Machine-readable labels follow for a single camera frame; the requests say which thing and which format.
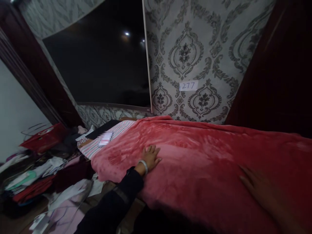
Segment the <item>pink striped sheet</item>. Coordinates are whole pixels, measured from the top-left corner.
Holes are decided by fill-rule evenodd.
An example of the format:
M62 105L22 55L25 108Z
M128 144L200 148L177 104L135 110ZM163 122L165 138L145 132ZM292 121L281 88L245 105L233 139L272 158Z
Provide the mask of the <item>pink striped sheet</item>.
M135 121L125 120L122 121L115 126L113 126L109 131L113 131L112 140L114 140L118 135L124 133L128 128L130 128ZM98 146L98 139L93 140L89 144L81 147L80 152L87 157L88 159L92 159L92 157L101 150L102 147Z

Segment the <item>person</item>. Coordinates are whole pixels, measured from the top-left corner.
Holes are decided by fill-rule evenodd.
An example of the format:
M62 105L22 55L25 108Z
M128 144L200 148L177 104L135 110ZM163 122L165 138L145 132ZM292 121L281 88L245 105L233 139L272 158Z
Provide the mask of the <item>person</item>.
M143 188L143 177L161 161L161 158L157 157L159 151L160 148L156 148L155 145L149 146L147 150L144 148L142 160L137 166L128 169L122 181L104 195L97 206L86 213L78 224L75 234L116 233L117 226L127 214L137 193ZM242 183L260 206L272 216L281 231L284 234L306 234L291 212L281 202L278 193L269 180L253 169L240 167L246 174L246 177L240 176ZM162 216L154 214L154 211L144 208L135 221L133 233L160 233L164 232L161 231L163 228L165 228L166 233L181 233L172 228Z

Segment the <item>pink blanket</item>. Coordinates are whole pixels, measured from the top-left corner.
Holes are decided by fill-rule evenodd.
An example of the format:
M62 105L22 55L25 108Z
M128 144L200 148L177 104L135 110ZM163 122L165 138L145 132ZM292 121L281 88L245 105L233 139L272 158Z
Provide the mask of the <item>pink blanket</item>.
M267 175L312 228L311 139L157 116L137 121L93 157L92 167L101 181L119 182L150 144L161 147L162 161L141 192L149 207L170 207L222 233L278 233L239 180L241 164Z

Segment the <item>black jacket sleeve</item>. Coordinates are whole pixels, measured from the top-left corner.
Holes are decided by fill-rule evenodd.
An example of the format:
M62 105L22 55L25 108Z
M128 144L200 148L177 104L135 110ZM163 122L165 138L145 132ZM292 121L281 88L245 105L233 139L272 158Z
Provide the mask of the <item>black jacket sleeve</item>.
M77 226L75 234L116 233L137 193L143 188L143 178L131 167L122 181L91 208Z

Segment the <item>red basket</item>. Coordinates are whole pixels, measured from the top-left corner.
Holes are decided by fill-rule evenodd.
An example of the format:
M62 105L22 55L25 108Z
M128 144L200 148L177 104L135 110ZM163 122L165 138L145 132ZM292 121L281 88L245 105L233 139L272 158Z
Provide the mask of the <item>red basket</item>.
M43 153L53 146L61 143L66 137L68 131L63 124L57 123L50 128L47 128L36 135L32 136L28 140L24 141L20 146L35 151L37 153Z

